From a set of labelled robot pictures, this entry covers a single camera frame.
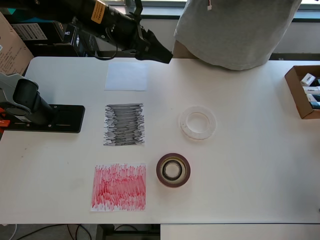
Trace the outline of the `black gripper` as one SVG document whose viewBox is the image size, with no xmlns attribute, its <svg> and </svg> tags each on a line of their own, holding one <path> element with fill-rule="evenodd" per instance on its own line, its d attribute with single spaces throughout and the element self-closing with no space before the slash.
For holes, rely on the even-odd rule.
<svg viewBox="0 0 320 240">
<path fill-rule="evenodd" d="M 169 63 L 172 53 L 158 41 L 151 30 L 146 32 L 140 21 L 140 18 L 121 18 L 117 21 L 117 47 L 134 53 L 135 58 L 140 61 Z"/>
</svg>

